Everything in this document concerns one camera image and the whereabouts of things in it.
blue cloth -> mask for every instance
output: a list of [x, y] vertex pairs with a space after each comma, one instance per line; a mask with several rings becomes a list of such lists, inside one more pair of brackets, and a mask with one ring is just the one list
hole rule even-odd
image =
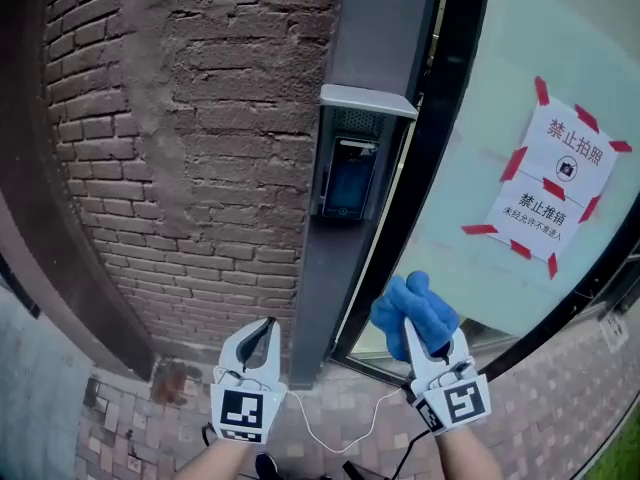
[[460, 325], [457, 313], [429, 290], [429, 276], [412, 272], [407, 282], [394, 276], [385, 294], [371, 306], [371, 322], [387, 336], [387, 348], [399, 361], [408, 361], [404, 343], [404, 317], [413, 322], [427, 351], [433, 355], [444, 347]]

glass door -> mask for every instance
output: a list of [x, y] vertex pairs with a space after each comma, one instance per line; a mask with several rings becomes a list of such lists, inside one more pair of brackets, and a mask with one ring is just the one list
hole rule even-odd
[[[336, 360], [390, 382], [408, 373], [368, 322], [392, 274], [429, 274], [490, 376], [597, 297], [638, 239], [638, 16], [640, 0], [447, 0], [421, 113]], [[633, 149], [618, 155], [594, 216], [558, 258], [553, 278], [545, 262], [462, 230], [484, 222], [500, 191], [538, 101], [536, 77]]]

grass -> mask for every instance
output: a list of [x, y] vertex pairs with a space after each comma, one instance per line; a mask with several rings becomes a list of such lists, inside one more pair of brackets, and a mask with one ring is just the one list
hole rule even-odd
[[586, 475], [587, 480], [640, 479], [640, 405]]

red tape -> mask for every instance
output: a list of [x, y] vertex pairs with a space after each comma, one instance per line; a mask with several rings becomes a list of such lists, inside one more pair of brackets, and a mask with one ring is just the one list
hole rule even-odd
[[551, 256], [549, 256], [549, 261], [547, 261], [547, 265], [549, 266], [549, 278], [553, 279], [555, 275], [558, 273], [558, 260], [556, 259], [555, 252]]
[[519, 244], [515, 240], [511, 240], [511, 250], [517, 252], [520, 256], [524, 256], [528, 260], [531, 259], [531, 251], [522, 244]]
[[542, 178], [542, 188], [556, 196], [558, 199], [562, 199], [563, 201], [565, 201], [564, 189], [560, 185], [555, 184], [553, 181], [547, 178]]
[[513, 179], [513, 177], [516, 175], [516, 172], [518, 172], [518, 167], [520, 167], [520, 164], [522, 163], [522, 159], [524, 158], [526, 152], [527, 146], [516, 149], [513, 152], [509, 163], [507, 163], [507, 166], [504, 168], [504, 172], [502, 173], [500, 181], [509, 181]]
[[486, 233], [497, 233], [498, 230], [491, 224], [476, 224], [474, 226], [461, 226], [462, 231], [467, 235], [484, 235]]
[[600, 133], [600, 128], [598, 128], [598, 121], [595, 117], [593, 117], [589, 112], [583, 109], [580, 105], [575, 106], [576, 112], [578, 113], [578, 119], [586, 124], [589, 128], [591, 128], [596, 133]]
[[578, 224], [580, 224], [581, 222], [584, 222], [586, 220], [589, 220], [589, 218], [591, 217], [591, 214], [596, 209], [596, 205], [598, 204], [598, 201], [600, 201], [600, 196], [596, 196], [596, 197], [592, 197], [591, 198], [591, 201], [589, 201], [589, 204], [584, 209], [584, 213], [582, 214], [582, 217], [580, 217], [580, 220], [578, 221]]
[[538, 103], [545, 106], [549, 104], [549, 91], [547, 90], [547, 82], [540, 76], [537, 76], [534, 80], [536, 84], [536, 94], [538, 95]]
[[618, 153], [631, 153], [633, 148], [626, 140], [610, 140], [609, 145]]

white cable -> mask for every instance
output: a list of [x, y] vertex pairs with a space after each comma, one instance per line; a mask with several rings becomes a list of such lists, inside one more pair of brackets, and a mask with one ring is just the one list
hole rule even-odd
[[371, 432], [373, 432], [373, 427], [376, 424], [376, 416], [378, 415], [378, 406], [380, 405], [380, 402], [382, 402], [385, 398], [389, 398], [389, 397], [395, 395], [396, 393], [398, 393], [400, 391], [402, 391], [402, 388], [398, 388], [393, 393], [389, 393], [388, 395], [384, 395], [380, 400], [378, 400], [378, 402], [376, 403], [376, 408], [373, 411], [373, 420], [371, 421], [371, 428], [369, 429], [369, 432], [367, 432], [362, 437], [359, 437], [353, 443], [348, 445], [346, 448], [343, 448], [342, 450], [334, 450], [333, 448], [327, 446], [322, 441], [320, 441], [320, 439], [318, 439], [315, 436], [315, 434], [311, 431], [311, 426], [309, 425], [309, 420], [307, 419], [307, 414], [304, 412], [304, 405], [302, 405], [302, 400], [300, 399], [298, 394], [294, 393], [293, 391], [287, 391], [287, 395], [293, 395], [293, 396], [295, 396], [297, 398], [298, 403], [300, 404], [300, 409], [302, 409], [302, 416], [304, 417], [304, 422], [307, 424], [307, 430], [309, 431], [309, 434], [311, 434], [311, 437], [313, 437], [318, 443], [320, 443], [322, 446], [324, 446], [330, 452], [333, 452], [333, 453], [344, 453], [349, 448], [351, 448], [354, 444], [356, 444], [359, 441], [362, 441], [363, 439], [365, 439], [365, 438], [367, 438], [367, 437], [369, 437], [371, 435]]

